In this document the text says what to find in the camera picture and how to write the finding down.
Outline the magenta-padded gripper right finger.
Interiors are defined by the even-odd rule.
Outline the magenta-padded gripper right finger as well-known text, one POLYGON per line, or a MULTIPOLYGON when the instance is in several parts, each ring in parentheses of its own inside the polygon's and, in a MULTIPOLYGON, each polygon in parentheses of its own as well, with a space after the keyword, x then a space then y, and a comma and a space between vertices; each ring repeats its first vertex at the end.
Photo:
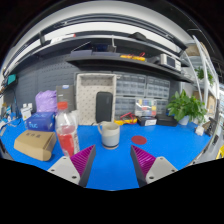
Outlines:
POLYGON ((165 157, 154 157, 137 146, 131 146, 130 155, 140 187, 153 183, 177 171, 165 157))

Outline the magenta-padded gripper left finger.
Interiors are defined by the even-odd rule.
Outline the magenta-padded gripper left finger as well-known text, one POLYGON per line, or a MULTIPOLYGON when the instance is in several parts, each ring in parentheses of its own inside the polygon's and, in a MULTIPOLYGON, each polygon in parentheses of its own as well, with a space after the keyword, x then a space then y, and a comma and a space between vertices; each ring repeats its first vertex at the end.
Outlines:
POLYGON ((67 181, 85 187, 89 180, 95 156, 96 147, 92 145, 71 157, 62 156, 48 171, 67 181))

